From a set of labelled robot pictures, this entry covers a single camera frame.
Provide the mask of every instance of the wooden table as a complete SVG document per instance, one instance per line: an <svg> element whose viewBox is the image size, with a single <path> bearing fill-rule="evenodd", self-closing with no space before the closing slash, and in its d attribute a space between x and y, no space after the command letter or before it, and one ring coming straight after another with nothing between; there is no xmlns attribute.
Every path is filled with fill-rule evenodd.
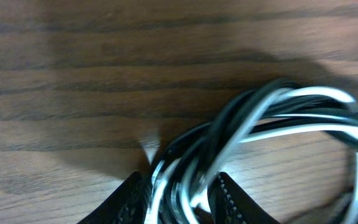
<svg viewBox="0 0 358 224"><path fill-rule="evenodd" d="M0 223L76 223L278 76L358 98L358 1L0 0ZM308 133L241 145L223 170L285 222L348 189L352 165Z"/></svg>

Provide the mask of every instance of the wooden surface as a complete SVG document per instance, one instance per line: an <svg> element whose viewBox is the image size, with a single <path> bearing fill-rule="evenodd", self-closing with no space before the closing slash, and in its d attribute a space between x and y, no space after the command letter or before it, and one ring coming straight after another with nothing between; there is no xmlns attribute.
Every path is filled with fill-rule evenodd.
<svg viewBox="0 0 358 224"><path fill-rule="evenodd" d="M0 0L0 223L76 223L174 136L277 76L358 98L355 0ZM280 221L348 189L321 133L228 172Z"/></svg>

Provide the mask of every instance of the brown wood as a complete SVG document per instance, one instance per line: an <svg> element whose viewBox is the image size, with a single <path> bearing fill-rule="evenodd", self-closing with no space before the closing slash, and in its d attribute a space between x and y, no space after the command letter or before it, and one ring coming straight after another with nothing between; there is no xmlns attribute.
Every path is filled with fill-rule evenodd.
<svg viewBox="0 0 358 224"><path fill-rule="evenodd" d="M0 0L0 223L76 223L278 76L358 98L358 1ZM297 134L240 145L223 170L285 222L348 188L348 152Z"/></svg>

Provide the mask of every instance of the wood grain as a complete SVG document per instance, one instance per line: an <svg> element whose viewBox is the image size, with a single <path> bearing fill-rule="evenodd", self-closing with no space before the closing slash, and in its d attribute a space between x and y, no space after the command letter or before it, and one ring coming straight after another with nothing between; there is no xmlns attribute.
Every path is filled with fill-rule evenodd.
<svg viewBox="0 0 358 224"><path fill-rule="evenodd" d="M358 1L0 0L0 223L76 223L157 149L280 76L358 98ZM222 170L285 222L349 188L321 133Z"/></svg>

